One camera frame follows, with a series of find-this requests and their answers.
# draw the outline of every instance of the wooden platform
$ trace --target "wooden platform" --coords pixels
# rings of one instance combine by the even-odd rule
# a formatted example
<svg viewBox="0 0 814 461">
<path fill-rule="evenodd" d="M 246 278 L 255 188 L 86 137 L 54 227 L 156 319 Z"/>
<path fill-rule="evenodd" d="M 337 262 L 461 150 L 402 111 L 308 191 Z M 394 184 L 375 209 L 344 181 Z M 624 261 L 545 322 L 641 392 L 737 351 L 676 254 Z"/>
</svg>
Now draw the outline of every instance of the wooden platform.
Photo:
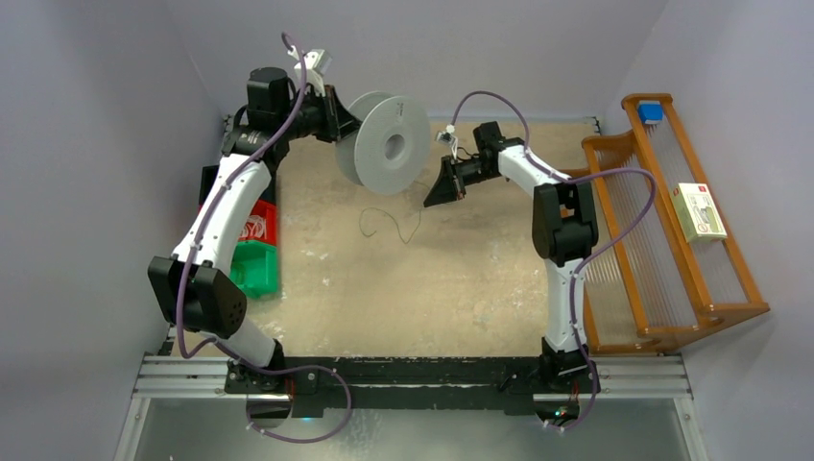
<svg viewBox="0 0 814 461">
<path fill-rule="evenodd" d="M 433 133 L 445 126 L 436 124 Z M 459 123 L 474 150 L 474 123 Z M 521 135 L 502 123 L 506 136 Z M 590 123 L 535 124 L 531 146 L 558 168 L 585 167 Z M 418 181 L 375 195 L 346 180 L 332 145 L 292 143 L 279 172 L 282 291 L 250 317 L 295 355 L 533 355 L 547 318 L 546 278 L 531 242 L 531 200 L 492 180 L 458 203 L 421 211 L 448 151 L 433 143 Z M 398 237 L 391 213 L 409 244 Z M 360 222 L 360 213 L 364 211 Z M 362 235 L 375 234 L 371 237 Z M 204 354 L 216 351 L 204 350 Z"/>
</svg>

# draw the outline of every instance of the orange wooden shelf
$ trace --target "orange wooden shelf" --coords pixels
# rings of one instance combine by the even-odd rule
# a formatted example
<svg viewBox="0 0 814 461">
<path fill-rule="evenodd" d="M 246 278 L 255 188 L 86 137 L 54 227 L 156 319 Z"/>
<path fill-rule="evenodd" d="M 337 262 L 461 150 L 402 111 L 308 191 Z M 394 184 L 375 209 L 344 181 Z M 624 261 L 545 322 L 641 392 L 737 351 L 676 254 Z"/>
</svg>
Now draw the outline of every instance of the orange wooden shelf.
<svg viewBox="0 0 814 461">
<path fill-rule="evenodd" d="M 642 124 L 636 112 L 640 101 L 659 102 L 664 120 L 655 126 Z M 719 206 L 727 239 L 690 245 L 683 237 L 669 191 L 677 182 L 705 182 L 714 197 L 714 184 L 709 183 L 695 155 L 672 96 L 633 94 L 622 101 L 622 108 L 631 130 L 586 138 L 583 149 L 588 168 L 567 172 L 584 176 L 633 166 L 650 171 L 657 180 L 655 210 L 614 245 L 608 256 L 602 255 L 590 265 L 597 267 L 588 266 L 586 332 L 591 351 L 671 352 L 767 312 L 769 306 L 754 284 L 725 210 Z M 649 185 L 639 175 L 600 178 L 594 185 L 607 241 L 641 210 Z"/>
</svg>

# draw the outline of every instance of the metal frame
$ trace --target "metal frame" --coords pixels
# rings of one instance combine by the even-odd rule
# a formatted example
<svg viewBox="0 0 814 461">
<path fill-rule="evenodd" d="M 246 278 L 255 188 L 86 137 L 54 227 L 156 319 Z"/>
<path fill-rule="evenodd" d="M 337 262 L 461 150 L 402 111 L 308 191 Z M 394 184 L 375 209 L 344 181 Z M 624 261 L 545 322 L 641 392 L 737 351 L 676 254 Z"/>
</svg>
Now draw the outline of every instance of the metal frame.
<svg viewBox="0 0 814 461">
<path fill-rule="evenodd" d="M 692 391 L 679 355 L 652 357 L 593 357 L 602 392 L 597 400 L 669 399 L 676 405 L 682 435 L 691 461 L 707 461 L 698 428 Z M 115 461 L 132 461 L 153 400 L 230 399 L 248 396 L 226 394 L 225 357 L 184 360 L 173 356 L 146 356 L 138 372 L 132 402 L 116 450 Z M 288 401 L 284 394 L 251 395 L 253 400 Z M 535 394 L 535 401 L 566 400 L 566 394 Z"/>
</svg>

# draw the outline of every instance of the small cardboard box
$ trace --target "small cardboard box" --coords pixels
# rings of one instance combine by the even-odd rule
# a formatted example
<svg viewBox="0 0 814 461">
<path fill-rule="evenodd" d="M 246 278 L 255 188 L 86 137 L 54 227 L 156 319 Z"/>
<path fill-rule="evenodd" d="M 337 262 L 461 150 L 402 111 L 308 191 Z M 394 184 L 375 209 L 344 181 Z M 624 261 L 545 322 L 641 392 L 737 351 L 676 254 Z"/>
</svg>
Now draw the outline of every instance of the small cardboard box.
<svg viewBox="0 0 814 461">
<path fill-rule="evenodd" d="M 727 230 L 706 184 L 680 182 L 670 195 L 688 243 L 727 238 Z"/>
</svg>

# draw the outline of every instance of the gray wall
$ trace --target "gray wall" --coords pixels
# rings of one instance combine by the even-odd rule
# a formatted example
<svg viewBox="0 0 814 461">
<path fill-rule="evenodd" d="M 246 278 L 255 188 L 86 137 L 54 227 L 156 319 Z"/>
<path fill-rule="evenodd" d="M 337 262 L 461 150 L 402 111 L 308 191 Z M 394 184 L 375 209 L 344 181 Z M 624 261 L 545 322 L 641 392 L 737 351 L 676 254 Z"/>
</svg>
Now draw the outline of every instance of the gray wall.
<svg viewBox="0 0 814 461">
<path fill-rule="evenodd" d="M 219 116 L 162 0 L 0 6 L 0 447 L 110 459 Z"/>
<path fill-rule="evenodd" d="M 249 72 L 284 66 L 279 33 L 334 57 L 327 74 L 348 104 L 384 89 L 449 115 L 490 89 L 530 117 L 600 114 L 666 0 L 168 0 L 221 111 L 246 99 Z M 474 99 L 467 115 L 509 114 Z"/>
<path fill-rule="evenodd" d="M 811 459 L 814 4 L 671 0 L 607 112 L 668 91 L 773 311 L 686 351 L 713 460 Z"/>
</svg>

